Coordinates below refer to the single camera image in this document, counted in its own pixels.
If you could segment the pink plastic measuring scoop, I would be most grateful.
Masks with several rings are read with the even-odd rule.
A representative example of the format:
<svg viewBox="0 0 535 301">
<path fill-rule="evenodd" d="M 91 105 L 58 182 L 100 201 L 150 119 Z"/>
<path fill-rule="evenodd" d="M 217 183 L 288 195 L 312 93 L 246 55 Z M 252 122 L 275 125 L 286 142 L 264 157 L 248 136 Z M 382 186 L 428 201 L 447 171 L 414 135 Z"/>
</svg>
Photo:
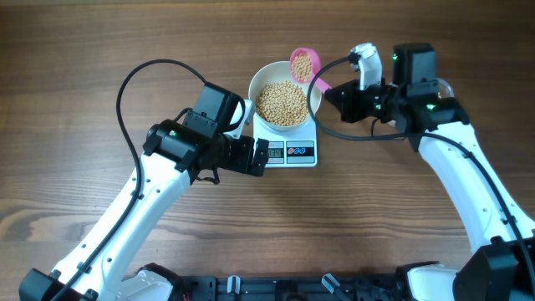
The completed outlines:
<svg viewBox="0 0 535 301">
<path fill-rule="evenodd" d="M 290 74 L 297 84 L 309 86 L 321 69 L 318 53 L 311 48 L 296 48 L 290 56 Z"/>
</svg>

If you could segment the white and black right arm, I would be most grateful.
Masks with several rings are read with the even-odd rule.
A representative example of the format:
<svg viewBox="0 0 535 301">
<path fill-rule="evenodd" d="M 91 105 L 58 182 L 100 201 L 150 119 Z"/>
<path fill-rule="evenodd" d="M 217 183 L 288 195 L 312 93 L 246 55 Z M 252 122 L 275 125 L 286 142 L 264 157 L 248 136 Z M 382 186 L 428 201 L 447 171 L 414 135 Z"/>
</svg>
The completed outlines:
<svg viewBox="0 0 535 301">
<path fill-rule="evenodd" d="M 343 121 L 373 117 L 395 125 L 445 187 L 464 225 L 472 255 L 459 270 L 437 263 L 401 269 L 413 300 L 531 300 L 534 221 L 512 199 L 485 157 L 470 119 L 436 75 L 428 43 L 396 45 L 386 83 L 376 47 L 363 43 L 347 61 L 358 79 L 328 89 Z"/>
</svg>

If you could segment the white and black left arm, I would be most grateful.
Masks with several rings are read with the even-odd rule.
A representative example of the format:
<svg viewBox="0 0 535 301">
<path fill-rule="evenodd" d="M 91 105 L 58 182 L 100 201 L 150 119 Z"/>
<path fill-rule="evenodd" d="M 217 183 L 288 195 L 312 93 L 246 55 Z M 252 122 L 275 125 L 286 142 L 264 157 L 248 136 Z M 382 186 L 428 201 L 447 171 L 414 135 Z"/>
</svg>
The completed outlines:
<svg viewBox="0 0 535 301">
<path fill-rule="evenodd" d="M 22 300 L 179 300 L 180 276 L 155 263 L 125 274 L 156 223 L 203 170 L 261 176 L 268 143 L 242 134 L 253 102 L 205 84 L 192 109 L 153 125 L 135 169 L 83 241 L 49 274 L 32 269 Z"/>
</svg>

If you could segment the white digital kitchen scale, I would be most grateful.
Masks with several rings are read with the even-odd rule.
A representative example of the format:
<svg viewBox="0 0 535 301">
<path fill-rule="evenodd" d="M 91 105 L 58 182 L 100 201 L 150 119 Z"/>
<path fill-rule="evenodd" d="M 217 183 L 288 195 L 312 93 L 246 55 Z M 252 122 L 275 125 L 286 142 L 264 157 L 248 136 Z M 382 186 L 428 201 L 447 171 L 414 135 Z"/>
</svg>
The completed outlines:
<svg viewBox="0 0 535 301">
<path fill-rule="evenodd" d="M 315 167 L 318 163 L 317 131 L 312 121 L 289 130 L 275 130 L 254 114 L 253 134 L 268 141 L 266 168 Z"/>
</svg>

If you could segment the soybeans in white bowl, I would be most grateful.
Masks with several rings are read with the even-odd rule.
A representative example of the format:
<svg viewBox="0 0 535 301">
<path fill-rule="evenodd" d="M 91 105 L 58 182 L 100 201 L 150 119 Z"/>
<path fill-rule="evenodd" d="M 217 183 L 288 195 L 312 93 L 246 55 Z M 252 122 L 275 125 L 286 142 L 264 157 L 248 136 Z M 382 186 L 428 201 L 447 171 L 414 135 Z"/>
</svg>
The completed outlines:
<svg viewBox="0 0 535 301">
<path fill-rule="evenodd" d="M 256 107 L 265 121 L 277 126 L 298 125 L 308 116 L 305 93 L 290 81 L 267 84 L 257 97 Z"/>
</svg>

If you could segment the clear plastic container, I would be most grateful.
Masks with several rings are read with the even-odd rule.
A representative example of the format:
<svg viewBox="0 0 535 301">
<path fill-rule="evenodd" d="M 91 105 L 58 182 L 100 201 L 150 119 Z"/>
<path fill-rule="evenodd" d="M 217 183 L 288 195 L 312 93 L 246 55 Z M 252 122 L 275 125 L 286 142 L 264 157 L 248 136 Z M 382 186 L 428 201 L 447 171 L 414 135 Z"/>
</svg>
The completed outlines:
<svg viewBox="0 0 535 301">
<path fill-rule="evenodd" d="M 405 95 L 395 97 L 388 124 L 403 133 L 420 133 L 458 121 L 459 104 L 452 87 L 443 79 L 430 84 L 428 94 L 409 95 L 410 91 L 405 89 Z"/>
</svg>

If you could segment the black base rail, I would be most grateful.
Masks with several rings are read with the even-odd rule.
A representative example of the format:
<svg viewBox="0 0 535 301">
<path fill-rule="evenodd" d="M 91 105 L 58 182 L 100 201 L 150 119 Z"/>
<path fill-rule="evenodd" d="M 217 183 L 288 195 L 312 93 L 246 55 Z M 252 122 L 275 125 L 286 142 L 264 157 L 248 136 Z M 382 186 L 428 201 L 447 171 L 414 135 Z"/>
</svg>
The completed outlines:
<svg viewBox="0 0 535 301">
<path fill-rule="evenodd" d="M 406 300 L 402 281 L 391 274 L 353 277 L 227 278 L 185 276 L 170 297 L 177 301 L 390 301 Z"/>
</svg>

